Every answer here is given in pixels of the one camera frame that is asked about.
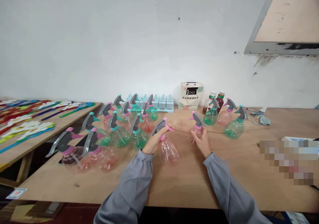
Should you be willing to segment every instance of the white wall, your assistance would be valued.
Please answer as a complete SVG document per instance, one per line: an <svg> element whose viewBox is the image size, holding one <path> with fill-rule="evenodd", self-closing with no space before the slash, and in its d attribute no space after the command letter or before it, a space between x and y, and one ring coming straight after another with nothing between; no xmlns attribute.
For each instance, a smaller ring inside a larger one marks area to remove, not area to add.
<svg viewBox="0 0 319 224"><path fill-rule="evenodd" d="M243 55L264 1L0 0L0 96L177 98L200 81L202 103L214 89L237 105L313 108L315 58Z"/></svg>

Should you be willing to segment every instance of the gray fabric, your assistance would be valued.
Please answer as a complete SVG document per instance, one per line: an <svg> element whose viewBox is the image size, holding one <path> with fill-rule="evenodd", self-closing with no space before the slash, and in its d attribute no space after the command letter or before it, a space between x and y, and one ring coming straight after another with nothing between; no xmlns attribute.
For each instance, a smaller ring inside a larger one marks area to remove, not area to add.
<svg viewBox="0 0 319 224"><path fill-rule="evenodd" d="M271 223L258 210L252 196L231 176L224 160L212 153L204 164L228 223Z"/></svg>
<svg viewBox="0 0 319 224"><path fill-rule="evenodd" d="M94 223L137 223L153 175L153 157L141 150L137 153L124 170L120 184L100 206Z"/></svg>
<svg viewBox="0 0 319 224"><path fill-rule="evenodd" d="M106 198L94 218L95 224L137 223L151 183L153 155L139 151L124 170L120 184ZM228 164L212 153L205 161L221 209L232 223L271 223L257 208L254 199L230 175Z"/></svg>

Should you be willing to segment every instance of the wall stain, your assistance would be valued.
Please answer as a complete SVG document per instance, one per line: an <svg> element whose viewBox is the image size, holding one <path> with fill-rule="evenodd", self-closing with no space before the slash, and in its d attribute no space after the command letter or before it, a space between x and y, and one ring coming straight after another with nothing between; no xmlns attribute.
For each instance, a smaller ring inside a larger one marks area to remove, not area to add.
<svg viewBox="0 0 319 224"><path fill-rule="evenodd" d="M272 63L274 59L276 59L276 56L259 56L256 64L254 65L254 67L256 67L258 65L261 68L265 68L270 63Z"/></svg>

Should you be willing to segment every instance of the spray bottle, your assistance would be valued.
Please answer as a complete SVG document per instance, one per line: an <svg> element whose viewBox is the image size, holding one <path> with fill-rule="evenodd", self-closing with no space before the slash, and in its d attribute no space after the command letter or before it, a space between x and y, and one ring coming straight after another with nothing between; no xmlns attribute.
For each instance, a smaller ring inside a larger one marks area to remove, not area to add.
<svg viewBox="0 0 319 224"><path fill-rule="evenodd" d="M134 94L131 98L130 104L132 104L131 115L135 117L138 113L141 113L142 109L136 104L139 101L137 94Z"/></svg>
<svg viewBox="0 0 319 224"><path fill-rule="evenodd" d="M157 109L153 106L152 101L154 101L153 94L150 95L147 104L149 105L149 108L150 108L149 115L152 118L152 120L155 122L158 119L159 114L157 112Z"/></svg>
<svg viewBox="0 0 319 224"><path fill-rule="evenodd" d="M224 134L231 139L237 139L241 136L244 132L244 120L248 120L246 109L242 105L240 105L239 110L235 113L240 113L240 116L230 121L224 129Z"/></svg>
<svg viewBox="0 0 319 224"><path fill-rule="evenodd" d="M132 125L132 121L133 118L131 116L131 113L128 112L128 108L131 109L131 106L129 104L130 101L125 102L125 104L123 105L122 109L121 109L121 114L123 114L123 118L122 120L119 122L119 125L123 128L125 128L127 131L130 130L131 125Z"/></svg>
<svg viewBox="0 0 319 224"><path fill-rule="evenodd" d="M130 129L130 133L131 134L131 142L133 143L134 149L135 150L139 150L144 148L144 146L146 145L147 141L149 140L149 137L147 136L147 134L145 133L144 130L141 130L139 128L139 122L144 122L141 119L141 114L138 113L137 116L135 116L131 129Z"/></svg>
<svg viewBox="0 0 319 224"><path fill-rule="evenodd" d="M103 106L99 112L99 116L101 114L104 115L104 128L109 133L111 132L111 130L107 130L107 125L109 124L111 118L111 114L109 113L110 110L115 111L115 109L112 107L112 102L107 103L105 106Z"/></svg>
<svg viewBox="0 0 319 224"><path fill-rule="evenodd" d="M117 111L114 111L107 126L108 129L111 128L111 145L124 148L130 142L130 135L125 128L117 125L117 120L120 120L120 118L117 116Z"/></svg>
<svg viewBox="0 0 319 224"><path fill-rule="evenodd" d="M53 143L50 152L46 155L46 158L50 157L55 148L63 154L62 163L72 173L85 173L91 169L92 163L89 158L83 158L83 147L73 147L68 145L72 139L81 138L83 135L74 134L73 128L69 127L64 131L58 139Z"/></svg>
<svg viewBox="0 0 319 224"><path fill-rule="evenodd" d="M115 106L116 106L116 110L119 112L119 113L118 113L118 116L119 116L120 118L122 118L123 115L120 114L121 109L122 109L122 106L121 106L121 104L120 104L120 101L125 102L125 101L122 99L122 95L121 95L121 94L118 95L118 96L115 98L114 103L113 103L112 105L115 105Z"/></svg>
<svg viewBox="0 0 319 224"><path fill-rule="evenodd" d="M161 122L156 125L151 135L156 134L159 132L162 128L165 126L168 126L166 124L167 118L165 117ZM158 150L159 150L159 157L162 160L162 162L168 163L172 166L175 166L178 164L180 160L180 155L178 149L172 144L172 142L163 134L161 138L159 139L158 144Z"/></svg>
<svg viewBox="0 0 319 224"><path fill-rule="evenodd" d="M219 108L219 104L216 98L213 98L210 104L213 104L213 107L207 110L203 120L204 120L204 123L207 125L214 125L218 117L217 108Z"/></svg>
<svg viewBox="0 0 319 224"><path fill-rule="evenodd" d="M91 132L91 130L94 128L93 122L96 122L96 121L100 121L100 119L98 119L94 116L94 112L90 112L85 117L85 120L83 121L80 132L83 132L84 130Z"/></svg>
<svg viewBox="0 0 319 224"><path fill-rule="evenodd" d="M118 157L115 150L110 147L101 147L97 142L97 129L93 128L85 141L82 157L86 157L89 153L87 157L91 160L92 167L107 173L116 166Z"/></svg>
<svg viewBox="0 0 319 224"><path fill-rule="evenodd" d="M189 129L189 131L187 133L187 139L191 144L196 145L196 141L195 141L191 131L194 131L196 136L201 139L202 134L203 134L202 126L206 127L206 125L204 124L203 120L198 116L198 114L196 114L195 111L192 111L192 114L193 115L189 120L195 120L196 124Z"/></svg>
<svg viewBox="0 0 319 224"><path fill-rule="evenodd" d="M152 118L147 113L147 101L145 101L142 107L142 118L143 123L140 123L140 128L144 130L146 133L151 133L154 129L154 122Z"/></svg>
<svg viewBox="0 0 319 224"><path fill-rule="evenodd" d="M229 105L229 108L221 112L217 119L217 124L221 127L225 127L230 121L233 120L233 109L237 109L235 103L230 98L227 98L227 102L223 106L226 105Z"/></svg>

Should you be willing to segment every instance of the teal nozzle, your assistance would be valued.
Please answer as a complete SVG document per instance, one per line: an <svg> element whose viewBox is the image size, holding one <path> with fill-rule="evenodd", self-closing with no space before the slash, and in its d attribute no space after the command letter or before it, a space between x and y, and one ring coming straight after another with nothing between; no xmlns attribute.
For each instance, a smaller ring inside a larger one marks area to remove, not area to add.
<svg viewBox="0 0 319 224"><path fill-rule="evenodd" d="M245 119L248 120L247 111L245 110L244 106L240 105L240 108L234 113L240 113L240 116L237 118L237 121L243 122Z"/></svg>

